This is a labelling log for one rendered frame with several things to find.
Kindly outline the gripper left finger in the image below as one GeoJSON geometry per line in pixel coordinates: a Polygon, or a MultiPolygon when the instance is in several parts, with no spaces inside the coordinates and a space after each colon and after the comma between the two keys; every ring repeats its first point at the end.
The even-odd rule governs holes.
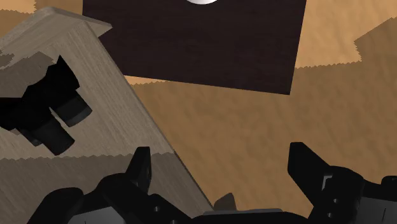
{"type": "Polygon", "coordinates": [[[125,224],[193,224],[193,219],[158,194],[151,183],[150,147],[138,147],[123,173],[102,178],[88,194],[76,187],[48,193],[27,224],[68,224],[73,216],[107,207],[125,224]]]}

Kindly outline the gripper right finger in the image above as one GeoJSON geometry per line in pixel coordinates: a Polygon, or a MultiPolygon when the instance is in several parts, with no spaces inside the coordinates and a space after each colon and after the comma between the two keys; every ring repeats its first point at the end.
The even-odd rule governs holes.
{"type": "Polygon", "coordinates": [[[312,224],[397,224],[397,176],[380,183],[327,164],[303,142],[289,146],[288,174],[313,205],[312,224]]]}

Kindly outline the pale wooden table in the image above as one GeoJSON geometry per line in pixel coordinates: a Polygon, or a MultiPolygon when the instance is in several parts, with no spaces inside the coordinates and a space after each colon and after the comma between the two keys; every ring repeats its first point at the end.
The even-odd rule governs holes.
{"type": "Polygon", "coordinates": [[[43,197],[57,188],[92,190],[121,172],[138,146],[153,154],[151,192],[189,216],[211,210],[202,193],[99,37],[111,25],[58,8],[42,8],[0,37],[0,97],[20,97],[62,57],[78,93],[92,108],[68,128],[74,144],[59,156],[0,128],[0,224],[27,224],[43,197]]]}

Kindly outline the black object with cylinders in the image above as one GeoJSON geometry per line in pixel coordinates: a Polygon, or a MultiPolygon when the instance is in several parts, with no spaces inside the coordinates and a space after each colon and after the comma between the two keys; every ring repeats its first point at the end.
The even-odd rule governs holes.
{"type": "Polygon", "coordinates": [[[43,144],[55,156],[62,154],[74,144],[74,139],[55,115],[72,127],[92,112],[77,92],[79,87],[72,69],[59,56],[55,64],[47,67],[42,79],[26,88],[23,96],[0,97],[0,127],[19,131],[31,144],[43,144]]]}

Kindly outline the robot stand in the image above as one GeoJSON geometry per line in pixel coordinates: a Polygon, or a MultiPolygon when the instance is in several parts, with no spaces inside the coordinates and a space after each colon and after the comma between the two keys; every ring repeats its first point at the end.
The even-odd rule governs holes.
{"type": "Polygon", "coordinates": [[[129,76],[288,95],[307,0],[83,0],[129,76]]]}

